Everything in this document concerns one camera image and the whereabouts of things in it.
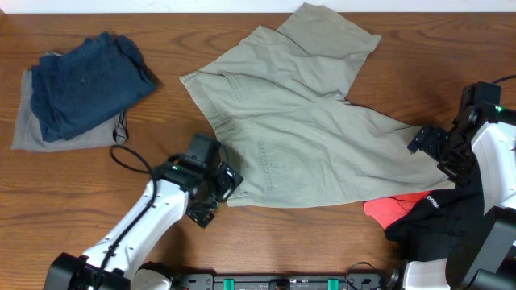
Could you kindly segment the khaki green shorts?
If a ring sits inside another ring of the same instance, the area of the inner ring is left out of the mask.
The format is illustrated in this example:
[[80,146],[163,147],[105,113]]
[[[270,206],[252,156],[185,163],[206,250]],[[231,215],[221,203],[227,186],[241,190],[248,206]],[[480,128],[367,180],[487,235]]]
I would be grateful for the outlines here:
[[243,177],[229,205],[311,208],[452,186],[408,151],[416,126],[347,99],[380,39],[304,4],[181,78]]

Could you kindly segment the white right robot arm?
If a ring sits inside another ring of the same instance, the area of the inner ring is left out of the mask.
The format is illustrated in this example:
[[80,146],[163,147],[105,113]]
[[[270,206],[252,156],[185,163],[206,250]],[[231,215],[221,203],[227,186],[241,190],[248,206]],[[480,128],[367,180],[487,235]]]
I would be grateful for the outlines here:
[[430,130],[414,137],[438,167],[463,187],[471,229],[442,259],[412,260],[404,289],[515,287],[515,112],[478,101],[463,105],[444,139]]

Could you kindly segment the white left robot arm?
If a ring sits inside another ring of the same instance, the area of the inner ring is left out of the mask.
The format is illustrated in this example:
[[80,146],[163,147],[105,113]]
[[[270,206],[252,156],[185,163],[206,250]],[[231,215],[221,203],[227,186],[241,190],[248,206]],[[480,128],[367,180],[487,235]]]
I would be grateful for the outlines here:
[[141,198],[101,241],[79,257],[62,253],[54,260],[44,290],[173,289],[174,278],[147,263],[148,254],[184,216],[206,227],[242,182],[225,163],[209,169],[168,161],[154,168]]

